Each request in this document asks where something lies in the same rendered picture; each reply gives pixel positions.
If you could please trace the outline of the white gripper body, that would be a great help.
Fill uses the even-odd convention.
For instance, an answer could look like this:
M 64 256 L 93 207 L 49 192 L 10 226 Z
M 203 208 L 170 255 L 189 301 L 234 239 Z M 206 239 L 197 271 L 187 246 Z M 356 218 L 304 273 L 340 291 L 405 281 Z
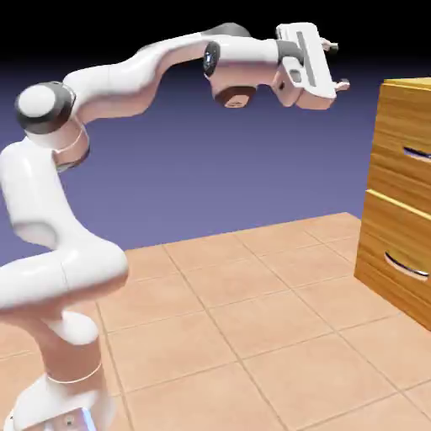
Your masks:
M 312 23 L 280 24 L 279 40 L 296 45 L 299 61 L 292 54 L 283 56 L 275 74 L 275 94 L 285 107 L 329 109 L 336 98 L 335 84 L 322 46 L 322 38 Z

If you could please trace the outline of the wood drawer front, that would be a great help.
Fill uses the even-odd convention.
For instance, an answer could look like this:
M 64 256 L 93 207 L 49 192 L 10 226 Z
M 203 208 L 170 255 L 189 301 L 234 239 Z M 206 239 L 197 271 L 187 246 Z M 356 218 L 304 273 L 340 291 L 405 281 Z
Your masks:
M 367 188 L 431 215 L 431 77 L 387 79 L 380 86 Z
M 431 215 L 368 189 L 354 276 L 431 332 Z

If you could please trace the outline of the light wood cabinet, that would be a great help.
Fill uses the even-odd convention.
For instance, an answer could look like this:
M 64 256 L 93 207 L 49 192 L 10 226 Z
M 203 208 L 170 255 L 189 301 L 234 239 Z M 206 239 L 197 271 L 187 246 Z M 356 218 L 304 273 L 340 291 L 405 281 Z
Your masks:
M 431 77 L 380 86 L 354 275 L 431 332 Z

